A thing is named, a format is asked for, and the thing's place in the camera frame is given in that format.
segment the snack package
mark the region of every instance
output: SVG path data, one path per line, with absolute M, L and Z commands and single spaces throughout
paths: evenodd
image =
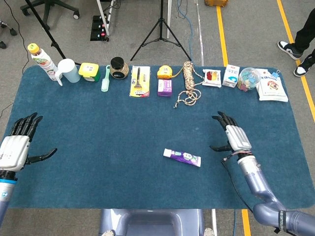
M 221 88 L 221 71 L 220 70 L 202 70 L 205 73 L 205 80 L 202 85 L 215 86 Z
M 280 77 L 273 77 L 266 69 L 257 69 L 261 79 L 256 86 L 260 101 L 281 101 L 287 102 L 288 97 L 282 86 Z

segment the blue cable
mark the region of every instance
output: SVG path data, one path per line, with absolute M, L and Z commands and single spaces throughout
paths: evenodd
M 234 229 L 233 229 L 233 236 L 235 236 L 236 232 L 236 209 L 234 209 Z
M 193 28 L 192 28 L 192 23 L 191 23 L 190 18 L 182 13 L 181 8 L 180 8 L 180 5 L 181 5 L 180 1 L 181 0 L 177 0 L 178 11 L 189 22 L 189 25 L 190 25 L 190 36 L 189 36 L 189 40 L 188 40 L 188 45 L 189 45 L 190 58 L 191 58 L 191 61 L 193 63 L 193 55 L 192 55 Z

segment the gray carpet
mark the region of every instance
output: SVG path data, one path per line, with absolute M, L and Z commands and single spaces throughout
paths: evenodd
M 113 11 L 110 29 L 112 36 L 109 43 L 90 42 L 92 16 L 98 14 L 96 2 L 84 0 L 66 2 L 80 9 L 80 19 L 74 20 L 72 12 L 55 6 L 51 10 L 48 24 L 51 27 L 51 34 L 68 58 L 77 62 L 108 64 L 112 57 L 121 56 L 129 64 L 135 65 L 181 65 L 187 60 L 180 48 L 158 42 L 142 48 L 132 63 L 128 61 L 158 19 L 159 1 L 122 0 L 121 8 Z M 49 53 L 54 62 L 58 63 L 61 57 L 54 48 L 50 47 L 51 41 L 41 29 L 36 18 L 32 14 L 25 17 L 20 11 L 19 6 L 25 2 L 18 0 L 9 3 L 21 25 L 21 33 L 26 44 L 38 43 Z M 283 6 L 293 37 L 295 37 L 296 32 L 303 26 L 309 12 L 314 7 L 314 3 L 310 0 L 290 0 L 283 1 Z M 205 65 L 223 65 L 216 8 L 207 7 L 202 1 L 199 2 L 199 7 Z M 37 7 L 37 10 L 40 15 L 43 14 L 42 6 Z M 197 14 L 193 1 L 189 1 L 188 16 L 194 26 L 194 62 L 200 65 Z M 17 25 L 3 1 L 0 1 L 0 17 L 17 30 Z M 272 66 L 281 70 L 314 181 L 314 121 L 301 80 L 292 74 L 296 66 L 295 62 L 276 47 L 278 40 L 287 41 L 277 2 L 273 0 L 230 0 L 228 5 L 222 9 L 222 17 L 227 54 L 231 64 Z M 188 51 L 189 24 L 186 20 L 178 18 L 176 1 L 173 1 L 171 28 Z M 155 31 L 152 38 L 157 36 L 158 30 Z M 0 29 L 0 40 L 8 45 L 7 49 L 0 50 L 0 108 L 2 109 L 14 100 L 27 53 L 23 49 L 21 38 L 12 37 L 8 29 Z M 315 42 L 311 44 L 308 52 L 311 52 L 314 47 Z M 312 98 L 315 99 L 315 70 L 311 70 L 306 77 Z M 9 114 L 10 109 L 7 109 L 0 118 L 0 136 L 4 133 Z M 315 207 L 303 211 L 315 214 Z M 1 235 L 96 235 L 99 218 L 100 211 L 91 209 L 10 209 L 5 217 Z M 217 220 L 219 235 L 232 235 L 234 210 L 217 210 Z M 211 227 L 210 213 L 207 210 L 205 211 L 205 222 L 206 226 Z M 272 228 L 257 224 L 251 215 L 250 223 L 252 235 L 274 235 Z M 244 235 L 240 211 L 238 211 L 236 235 Z

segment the purple box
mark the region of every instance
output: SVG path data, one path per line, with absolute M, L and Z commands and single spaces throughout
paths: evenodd
M 172 96 L 172 81 L 158 80 L 157 95 L 164 97 Z

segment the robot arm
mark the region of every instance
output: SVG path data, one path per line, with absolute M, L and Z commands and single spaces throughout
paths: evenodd
M 57 149 L 41 156 L 28 157 L 28 151 L 42 116 L 37 113 L 17 120 L 0 146 L 0 226 L 2 225 L 14 187 L 17 183 L 16 172 L 25 165 L 43 161 L 51 157 Z
M 232 151 L 232 155 L 238 155 L 240 166 L 251 193 L 260 198 L 264 203 L 253 207 L 253 214 L 258 223 L 273 226 L 280 230 L 299 236 L 315 235 L 315 217 L 297 210 L 286 210 L 283 204 L 276 198 L 268 182 L 251 153 L 251 144 L 235 120 L 218 112 L 220 116 L 213 119 L 219 121 L 228 138 L 228 145 L 223 147 L 210 146 L 214 151 Z

